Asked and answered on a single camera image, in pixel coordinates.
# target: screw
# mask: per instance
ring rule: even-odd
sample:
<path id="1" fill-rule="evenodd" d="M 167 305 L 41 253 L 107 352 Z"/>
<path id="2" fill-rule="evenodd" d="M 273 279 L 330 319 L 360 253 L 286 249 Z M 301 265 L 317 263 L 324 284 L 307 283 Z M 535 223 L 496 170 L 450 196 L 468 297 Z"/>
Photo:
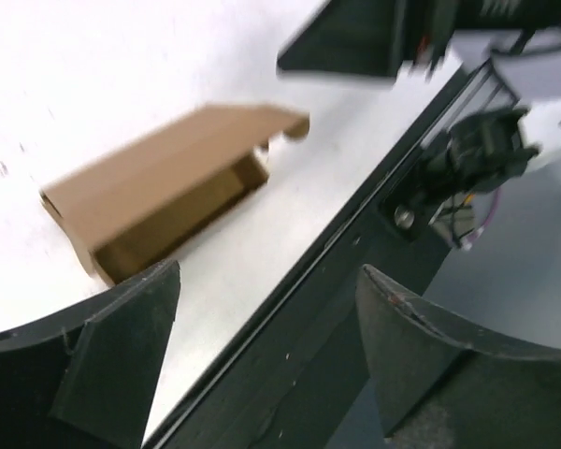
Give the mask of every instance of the screw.
<path id="1" fill-rule="evenodd" d="M 398 206 L 395 209 L 395 224 L 401 229 L 410 229 L 413 226 L 415 215 L 411 210 L 405 209 L 403 206 Z"/>

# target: white table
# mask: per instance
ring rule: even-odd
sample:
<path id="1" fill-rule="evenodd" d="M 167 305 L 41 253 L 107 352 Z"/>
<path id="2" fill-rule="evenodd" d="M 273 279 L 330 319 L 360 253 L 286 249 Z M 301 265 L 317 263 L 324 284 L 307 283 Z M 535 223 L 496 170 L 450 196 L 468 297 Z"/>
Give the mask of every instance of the white table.
<path id="1" fill-rule="evenodd" d="M 185 245 L 151 434 L 459 66 L 394 86 L 279 80 L 319 0 L 0 2 L 0 331 L 103 291 L 39 188 L 207 100 L 311 112 L 259 193 Z"/>

